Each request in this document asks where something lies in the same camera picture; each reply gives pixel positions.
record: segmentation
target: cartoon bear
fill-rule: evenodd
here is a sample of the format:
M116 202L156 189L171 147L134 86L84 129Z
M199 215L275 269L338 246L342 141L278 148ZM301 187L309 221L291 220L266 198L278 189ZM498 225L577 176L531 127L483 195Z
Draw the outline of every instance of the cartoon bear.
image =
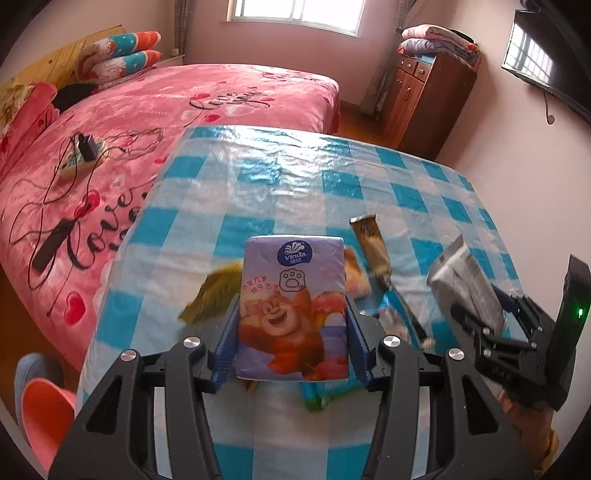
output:
M239 340L274 355L268 363L274 372L280 375L301 372L306 380L324 361L324 342L313 323L312 300L307 288L300 289L291 300L276 290L265 300L248 302L241 316Z

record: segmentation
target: tissue pack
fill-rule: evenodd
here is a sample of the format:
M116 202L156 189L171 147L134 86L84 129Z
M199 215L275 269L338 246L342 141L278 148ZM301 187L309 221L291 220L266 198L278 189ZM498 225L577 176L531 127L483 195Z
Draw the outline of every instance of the tissue pack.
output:
M273 381L349 377L342 238L248 239L236 374Z

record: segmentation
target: wooden cabinet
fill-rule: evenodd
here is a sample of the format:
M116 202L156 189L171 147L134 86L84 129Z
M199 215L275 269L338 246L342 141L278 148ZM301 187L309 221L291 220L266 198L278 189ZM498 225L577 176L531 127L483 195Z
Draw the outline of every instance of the wooden cabinet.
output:
M433 64L398 55L380 121L388 146L435 160L476 81L476 73L445 54Z

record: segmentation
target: paw print icon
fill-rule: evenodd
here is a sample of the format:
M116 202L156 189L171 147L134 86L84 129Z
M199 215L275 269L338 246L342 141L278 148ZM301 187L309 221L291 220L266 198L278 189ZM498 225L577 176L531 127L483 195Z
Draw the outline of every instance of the paw print icon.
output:
M290 268L280 274L279 287L283 291L300 291L306 286L306 276L302 270Z

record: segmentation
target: blue gripper pad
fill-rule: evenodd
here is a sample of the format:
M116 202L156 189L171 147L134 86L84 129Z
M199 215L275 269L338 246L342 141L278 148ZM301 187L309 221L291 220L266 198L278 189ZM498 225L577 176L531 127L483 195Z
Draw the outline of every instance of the blue gripper pad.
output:
M370 351L363 338L361 328L358 324L356 311L357 308L355 306L350 306L349 297L347 297L346 321L349 359L351 360L351 365L353 365L355 376L363 386L368 389L374 379L371 369L373 368L372 358L375 356L375 352Z
M211 383L215 391L218 391L230 377L238 347L239 318L240 297L235 296L226 312L225 328L217 347L207 361L207 366L213 372Z

